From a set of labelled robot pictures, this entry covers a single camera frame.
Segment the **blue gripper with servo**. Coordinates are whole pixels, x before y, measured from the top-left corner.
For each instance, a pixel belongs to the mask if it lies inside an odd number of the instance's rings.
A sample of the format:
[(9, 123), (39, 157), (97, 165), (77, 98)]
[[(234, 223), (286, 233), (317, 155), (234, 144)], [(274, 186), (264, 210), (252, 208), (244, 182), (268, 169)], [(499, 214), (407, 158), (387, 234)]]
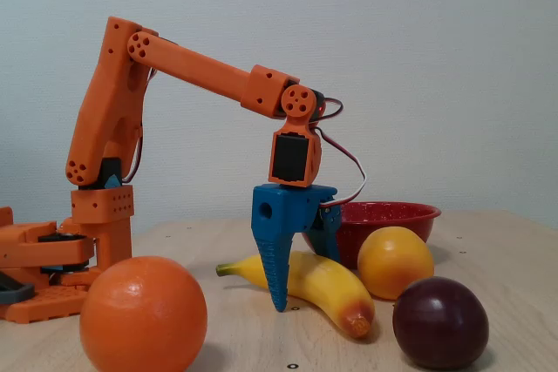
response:
[(254, 188), (251, 227), (276, 311), (283, 312), (287, 307), (289, 257), (295, 233), (308, 234), (316, 254), (341, 261), (337, 244), (341, 207), (323, 206), (336, 194), (336, 188), (319, 185), (301, 188), (264, 184)]

